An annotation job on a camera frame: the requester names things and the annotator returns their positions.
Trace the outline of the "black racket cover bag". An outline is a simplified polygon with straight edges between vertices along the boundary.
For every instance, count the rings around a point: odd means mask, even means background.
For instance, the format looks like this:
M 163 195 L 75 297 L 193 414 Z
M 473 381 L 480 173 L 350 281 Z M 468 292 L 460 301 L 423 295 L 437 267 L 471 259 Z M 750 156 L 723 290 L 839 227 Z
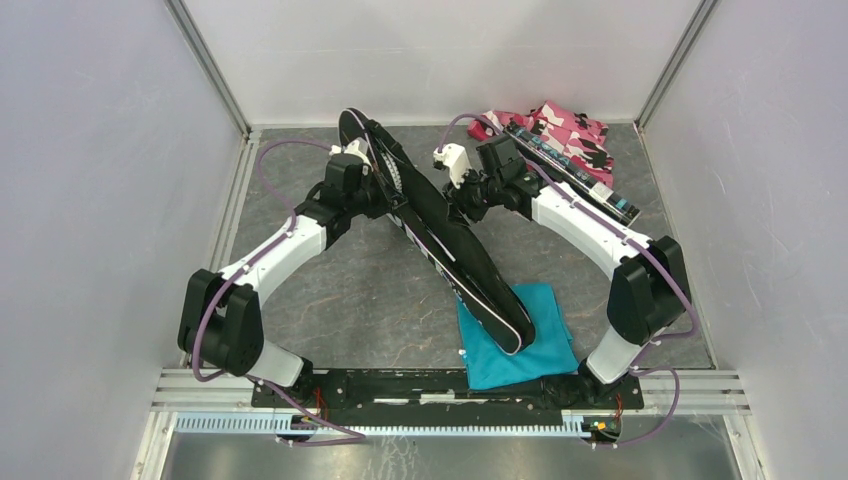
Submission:
M 366 143 L 366 155 L 383 182 L 390 214 L 450 283 L 500 350 L 515 355 L 531 345 L 531 316 L 506 283 L 468 222 L 414 165 L 403 146 L 379 122 L 348 107 L 339 116 L 339 140 Z

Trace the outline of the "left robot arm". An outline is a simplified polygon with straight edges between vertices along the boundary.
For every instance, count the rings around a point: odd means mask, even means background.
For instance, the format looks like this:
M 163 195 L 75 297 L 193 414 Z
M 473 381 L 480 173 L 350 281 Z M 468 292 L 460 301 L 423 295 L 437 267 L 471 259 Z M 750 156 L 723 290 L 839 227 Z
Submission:
M 188 280 L 177 345 L 192 359 L 234 376 L 276 384 L 290 407 L 314 394 L 310 361 L 266 339 L 262 307 L 298 268 L 332 246 L 353 218 L 387 211 L 371 166 L 352 154 L 331 155 L 324 178 L 295 209 L 295 217 L 251 253 Z

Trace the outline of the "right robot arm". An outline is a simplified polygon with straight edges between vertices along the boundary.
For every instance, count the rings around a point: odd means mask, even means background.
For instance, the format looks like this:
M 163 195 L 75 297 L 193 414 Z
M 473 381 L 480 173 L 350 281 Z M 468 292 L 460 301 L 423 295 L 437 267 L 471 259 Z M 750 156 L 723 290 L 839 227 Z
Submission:
M 525 157 L 518 142 L 499 135 L 477 148 L 483 168 L 471 167 L 464 147 L 448 143 L 433 153 L 447 171 L 446 192 L 468 218 L 478 221 L 503 206 L 575 246 L 610 280 L 609 327 L 580 366 L 580 400 L 602 408 L 618 393 L 617 381 L 633 371 L 649 345 L 669 338 L 682 314 L 699 327 L 679 243 L 652 239 L 614 221 L 578 194 L 567 178 Z

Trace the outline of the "black shuttlecock tube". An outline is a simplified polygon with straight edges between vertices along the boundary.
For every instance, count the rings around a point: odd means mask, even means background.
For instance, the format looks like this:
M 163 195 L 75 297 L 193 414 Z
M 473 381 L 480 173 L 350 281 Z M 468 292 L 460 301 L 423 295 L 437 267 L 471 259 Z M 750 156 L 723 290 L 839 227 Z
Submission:
M 619 224 L 630 227 L 641 215 L 635 204 L 590 175 L 539 135 L 515 122 L 510 122 L 503 132 L 514 140 L 527 159 L 543 167 L 557 182 L 568 184 L 583 199 Z

